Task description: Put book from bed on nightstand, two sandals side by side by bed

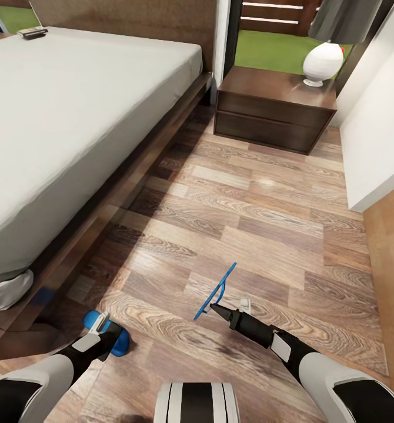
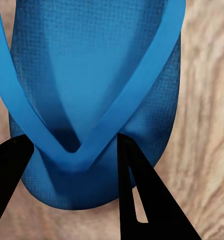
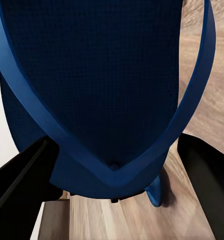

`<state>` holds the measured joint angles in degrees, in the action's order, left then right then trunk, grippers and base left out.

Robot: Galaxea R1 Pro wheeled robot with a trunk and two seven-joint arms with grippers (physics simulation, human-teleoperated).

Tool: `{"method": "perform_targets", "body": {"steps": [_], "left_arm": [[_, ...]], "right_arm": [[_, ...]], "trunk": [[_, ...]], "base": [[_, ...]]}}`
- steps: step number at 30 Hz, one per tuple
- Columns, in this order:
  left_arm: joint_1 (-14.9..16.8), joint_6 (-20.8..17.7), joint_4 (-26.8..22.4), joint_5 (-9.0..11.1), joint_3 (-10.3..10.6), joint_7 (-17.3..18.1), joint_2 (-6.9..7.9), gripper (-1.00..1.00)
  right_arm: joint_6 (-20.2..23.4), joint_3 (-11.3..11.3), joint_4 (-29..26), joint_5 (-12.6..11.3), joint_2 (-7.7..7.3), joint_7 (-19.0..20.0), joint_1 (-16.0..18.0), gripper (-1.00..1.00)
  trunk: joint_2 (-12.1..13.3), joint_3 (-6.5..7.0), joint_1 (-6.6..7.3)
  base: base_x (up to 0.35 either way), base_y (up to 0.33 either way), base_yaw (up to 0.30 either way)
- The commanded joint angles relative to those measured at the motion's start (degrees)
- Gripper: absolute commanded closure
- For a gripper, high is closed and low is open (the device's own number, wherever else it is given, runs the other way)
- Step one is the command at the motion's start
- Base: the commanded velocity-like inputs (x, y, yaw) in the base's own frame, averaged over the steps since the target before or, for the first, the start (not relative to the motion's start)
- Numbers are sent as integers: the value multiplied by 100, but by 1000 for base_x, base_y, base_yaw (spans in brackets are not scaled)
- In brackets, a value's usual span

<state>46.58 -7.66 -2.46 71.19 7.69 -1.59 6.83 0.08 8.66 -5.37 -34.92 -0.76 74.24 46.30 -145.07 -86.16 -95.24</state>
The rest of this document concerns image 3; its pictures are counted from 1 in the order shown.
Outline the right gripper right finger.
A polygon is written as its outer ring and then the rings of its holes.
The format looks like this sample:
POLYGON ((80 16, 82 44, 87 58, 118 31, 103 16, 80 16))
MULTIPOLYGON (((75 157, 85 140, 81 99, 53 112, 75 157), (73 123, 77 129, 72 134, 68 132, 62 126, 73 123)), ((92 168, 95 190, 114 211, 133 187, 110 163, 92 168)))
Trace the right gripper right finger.
POLYGON ((224 240, 224 154, 182 133, 177 152, 216 240, 224 240))

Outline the sandal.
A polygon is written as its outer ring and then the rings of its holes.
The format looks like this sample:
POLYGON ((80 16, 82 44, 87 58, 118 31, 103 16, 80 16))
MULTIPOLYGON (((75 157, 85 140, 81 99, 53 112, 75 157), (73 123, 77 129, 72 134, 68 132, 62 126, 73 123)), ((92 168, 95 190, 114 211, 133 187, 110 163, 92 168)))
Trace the sandal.
POLYGON ((210 76, 210 0, 178 106, 183 0, 0 0, 0 88, 19 152, 49 136, 49 183, 92 199, 147 188, 192 118, 210 76), (178 108, 177 108, 178 106, 178 108))
POLYGON ((161 176, 161 172, 154 179, 152 184, 144 189, 154 207, 160 207, 163 203, 164 198, 164 186, 161 176))

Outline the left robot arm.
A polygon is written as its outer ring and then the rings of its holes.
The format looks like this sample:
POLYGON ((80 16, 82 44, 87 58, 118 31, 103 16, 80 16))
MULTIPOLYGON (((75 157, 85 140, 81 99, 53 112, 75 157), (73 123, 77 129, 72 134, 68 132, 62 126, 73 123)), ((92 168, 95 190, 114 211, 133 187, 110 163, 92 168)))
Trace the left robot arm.
MULTIPOLYGON (((142 190, 134 195, 128 196, 128 197, 123 197, 123 198, 113 198, 111 199, 111 203, 117 203, 119 200, 124 200, 136 195, 140 195, 143 194, 145 192, 145 190, 142 190)), ((70 193, 70 196, 74 196, 75 194, 70 193)), ((48 184, 46 193, 45 193, 45 197, 43 199, 43 201, 57 201, 58 199, 60 199, 63 196, 63 190, 60 189, 59 187, 53 185, 52 183, 48 184)))

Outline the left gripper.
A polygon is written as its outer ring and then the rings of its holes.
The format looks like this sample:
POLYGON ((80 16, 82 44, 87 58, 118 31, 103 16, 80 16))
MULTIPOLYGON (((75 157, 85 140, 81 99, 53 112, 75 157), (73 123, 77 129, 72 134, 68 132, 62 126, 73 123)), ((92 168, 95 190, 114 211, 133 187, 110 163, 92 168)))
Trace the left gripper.
POLYGON ((127 199, 127 198, 130 198, 130 197, 133 197, 133 196, 136 196, 136 195, 140 195, 140 194, 143 194, 145 192, 145 190, 142 190, 134 195, 131 195, 131 196, 128 196, 128 197, 123 197, 123 198, 113 198, 111 199, 111 203, 117 203, 119 200, 124 200, 124 199, 127 199))

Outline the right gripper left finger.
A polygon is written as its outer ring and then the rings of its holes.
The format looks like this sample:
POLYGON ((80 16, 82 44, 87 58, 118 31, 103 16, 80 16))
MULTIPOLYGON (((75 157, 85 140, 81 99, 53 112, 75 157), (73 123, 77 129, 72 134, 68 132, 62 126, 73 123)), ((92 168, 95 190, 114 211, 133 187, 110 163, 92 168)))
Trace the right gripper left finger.
POLYGON ((0 240, 30 240, 59 151, 44 136, 0 167, 0 240))

